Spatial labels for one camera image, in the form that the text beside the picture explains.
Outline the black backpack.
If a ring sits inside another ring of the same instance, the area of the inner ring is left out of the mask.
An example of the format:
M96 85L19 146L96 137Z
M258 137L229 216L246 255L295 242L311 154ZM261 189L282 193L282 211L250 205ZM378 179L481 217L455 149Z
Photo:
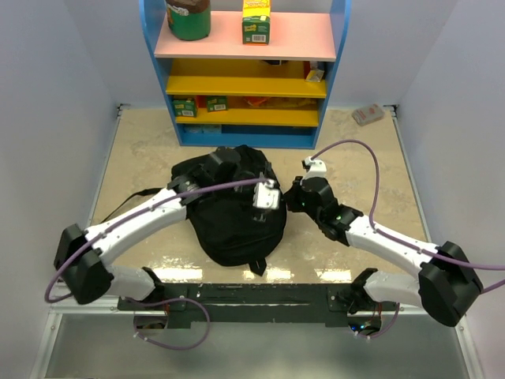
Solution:
M187 178L199 187L250 178L276 179L271 162L260 150L240 145L182 161L171 168L177 184ZM183 199L203 251L224 267L248 265L262 276L266 257L277 247L286 226L283 195L279 207L269 212L253 206L253 186L239 186Z

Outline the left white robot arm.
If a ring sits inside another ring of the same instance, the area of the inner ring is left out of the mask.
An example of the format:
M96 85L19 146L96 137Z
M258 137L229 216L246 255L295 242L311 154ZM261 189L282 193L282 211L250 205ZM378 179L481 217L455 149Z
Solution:
M54 259L56 277L68 296L87 305L104 295L135 299L146 310L163 302L159 281L146 268L126 268L114 262L154 233L188 218L200 202L218 195L237 195L253 209L271 210L277 204L275 179L266 159L247 167L245 147L218 148L206 156L175 166L172 180L153 191L149 200L111 220L82 229L68 226L61 234Z

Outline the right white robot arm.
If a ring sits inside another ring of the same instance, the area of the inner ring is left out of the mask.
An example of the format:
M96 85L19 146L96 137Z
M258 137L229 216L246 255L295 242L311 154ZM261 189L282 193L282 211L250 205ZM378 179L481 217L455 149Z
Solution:
M350 313L394 302L422 308L440 324L454 327L483 291L462 248L418 241L381 225L371 227L361 211L338 202L325 178L297 176L286 193L287 208L309 216L325 237L376 255L400 274L364 270L337 298Z

